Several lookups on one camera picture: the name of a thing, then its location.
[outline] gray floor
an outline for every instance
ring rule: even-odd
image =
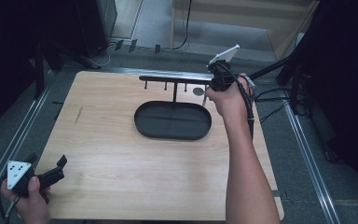
[[[125,67],[205,73],[205,64],[211,59],[211,56],[237,43],[241,45],[241,52],[231,63],[234,72],[245,71],[252,73],[275,62],[275,56],[267,39],[266,31],[235,26],[213,26],[200,22],[191,22],[189,24],[189,42],[188,46],[186,45],[186,50],[163,50],[159,54],[154,54],[153,48],[156,44],[160,44],[162,47],[169,46],[170,2],[144,0],[143,8],[133,33],[133,38],[138,39],[138,48],[134,52],[129,52],[128,46],[124,46],[121,50],[111,48],[109,50],[111,61],[107,66],[103,66],[102,71],[114,71],[114,69]],[[161,10],[157,12],[154,8],[161,8]],[[182,39],[184,39],[183,23],[177,21],[175,46],[180,45]],[[101,55],[93,60],[98,63],[104,63],[107,62],[107,56]],[[16,158],[23,159],[30,152],[36,152],[40,156],[54,126],[54,118],[60,111],[60,105],[53,104],[53,102],[64,102],[73,78],[81,70],[85,69],[67,59],[62,71],[54,73],[54,81],[51,84],[46,101],[22,141]],[[277,88],[274,78],[278,73],[279,71],[274,71],[258,79],[256,81],[258,91],[262,92]],[[22,118],[24,118],[31,106],[33,93],[34,86],[31,86],[1,118],[0,158],[10,144],[11,138],[17,131]],[[273,92],[265,97],[275,96],[280,96],[280,94]],[[259,117],[263,118],[280,107],[282,102],[256,103],[256,105]],[[337,209],[340,223],[358,223],[358,174],[344,163],[332,164],[327,161],[324,157],[323,144],[315,132],[311,120],[307,117],[298,117],[298,119],[301,123],[302,131],[307,136],[311,153],[316,160],[328,192]],[[310,170],[304,161],[286,111],[280,110],[272,115],[262,123],[262,128],[278,189],[282,197],[285,213],[282,223],[328,223],[317,191],[310,178]],[[83,220],[53,221],[53,223],[82,222]],[[13,223],[21,223],[21,221],[14,219]]]

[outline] metal bar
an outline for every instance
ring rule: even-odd
[[[288,97],[285,91],[282,91],[283,97]],[[293,131],[296,136],[299,148],[301,150],[304,162],[307,165],[308,171],[310,173],[310,179],[312,181],[313,187],[315,187],[316,194],[321,204],[322,209],[324,210],[324,216],[327,223],[329,224],[338,224],[340,223],[339,217],[334,206],[333,200],[330,196],[330,193],[327,189],[327,186],[324,183],[321,172],[319,171],[318,165],[316,164],[315,159],[313,158],[310,146],[308,144],[307,138],[301,128],[301,124],[298,120],[298,117],[293,113],[290,105],[285,106],[287,117],[290,120]]]
[[[2,174],[5,171],[7,161],[13,160],[16,157],[16,155],[18,154],[25,137],[27,136],[29,130],[31,129],[31,127],[34,123],[36,116],[39,114],[39,111],[40,111],[43,103],[45,103],[45,100],[48,96],[49,88],[50,88],[51,83],[54,80],[55,76],[52,74],[52,72],[49,72],[47,77],[48,77],[48,80],[47,80],[46,88],[41,93],[40,97],[38,99],[35,99],[34,102],[32,103],[30,109],[28,110],[27,114],[25,115],[24,119],[22,120],[19,129],[14,134],[6,151],[4,152],[4,155],[2,156],[2,158],[0,160],[0,177],[2,176]]]

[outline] person's left hand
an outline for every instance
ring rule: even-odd
[[[20,198],[16,204],[16,210],[26,224],[47,224],[51,220],[48,205],[39,193],[40,182],[37,176],[33,176],[28,183],[28,198]],[[7,179],[2,182],[1,193],[8,200],[13,202],[16,194],[7,189]]]

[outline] forearm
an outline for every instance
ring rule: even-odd
[[[244,116],[224,119],[229,142],[227,223],[279,223],[269,182]]]

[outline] hand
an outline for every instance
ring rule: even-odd
[[[239,77],[239,82],[245,90],[249,90],[248,83],[243,77]],[[233,82],[226,91],[214,91],[208,88],[206,95],[214,101],[217,112],[223,119],[247,119],[246,105],[236,82]]]
[[[40,182],[39,179],[34,176],[28,183],[28,198],[20,198],[16,205],[16,210],[22,217],[22,220],[26,224],[46,224],[50,222],[50,212],[48,205],[39,193]],[[7,179],[2,182],[1,193],[11,202],[16,198],[16,194],[7,189]]]

